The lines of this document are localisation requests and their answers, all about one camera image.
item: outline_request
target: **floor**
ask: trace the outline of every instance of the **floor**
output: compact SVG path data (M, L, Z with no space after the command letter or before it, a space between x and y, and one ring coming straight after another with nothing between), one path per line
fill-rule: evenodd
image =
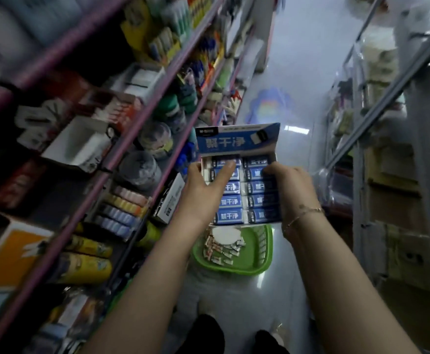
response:
M254 76L237 124L247 121L251 102L263 89L277 87L287 94L291 109L259 119L282 123L276 150L284 164L303 166L309 172L321 167L326 94L364 16L352 12L351 0L287 0L285 11L277 15L268 66ZM218 274L189 264L163 353L174 353L182 343L202 295L214 305L227 354L249 353L254 333L268 330L273 321L289 328L291 354L320 352L293 250L280 227L273 229L273 261L257 277Z

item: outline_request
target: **foot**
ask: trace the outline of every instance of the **foot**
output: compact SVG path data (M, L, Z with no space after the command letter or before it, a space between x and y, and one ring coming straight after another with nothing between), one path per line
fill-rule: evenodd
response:
M274 337L277 343L284 348L287 347L289 341L289 330L279 321L272 324L269 333Z
M215 318L214 309L212 307L212 303L207 300L207 298L202 297L199 299L199 303L197 304L197 314L198 315L209 315L212 318Z

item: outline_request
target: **aisle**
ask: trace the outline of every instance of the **aisle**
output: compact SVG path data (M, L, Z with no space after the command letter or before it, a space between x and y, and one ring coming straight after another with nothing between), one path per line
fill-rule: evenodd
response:
M323 161L326 92L361 24L345 0L287 0L286 10L277 16L268 67L255 75L238 124L246 120L259 91L275 86L290 95L293 114L261 119L282 123L277 157L284 164L313 171ZM273 261L257 277L218 274L190 263L163 353L174 353L182 343L201 295L214 305L227 354L250 353L256 331L269 330L274 320L289 327L291 354L319 352L294 253L280 227L273 229Z

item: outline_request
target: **green basket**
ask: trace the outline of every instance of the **green basket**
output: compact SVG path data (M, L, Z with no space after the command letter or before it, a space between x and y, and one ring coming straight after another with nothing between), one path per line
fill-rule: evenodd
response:
M271 225L243 227L242 237L246 246L240 256L233 256L233 265L219 266L207 260L203 255L205 236L197 239L192 247L192 256L202 266L213 271L231 272L245 276L256 276L266 271L272 262L272 227ZM222 254L214 254L227 259Z

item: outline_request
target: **bracelet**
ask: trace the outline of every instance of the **bracelet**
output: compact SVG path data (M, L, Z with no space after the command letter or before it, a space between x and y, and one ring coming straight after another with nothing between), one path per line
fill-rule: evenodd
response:
M325 213L325 211L321 207L319 207L319 208L310 208L310 207L306 207L305 205L300 205L299 207L301 209L304 209L304 210L295 219L293 219L292 221L290 221L289 224L282 229L282 232L285 233L289 229L290 226L292 226L293 224L295 224L298 220L301 219L301 217L303 217L306 214L309 214L311 212L320 212L322 214Z

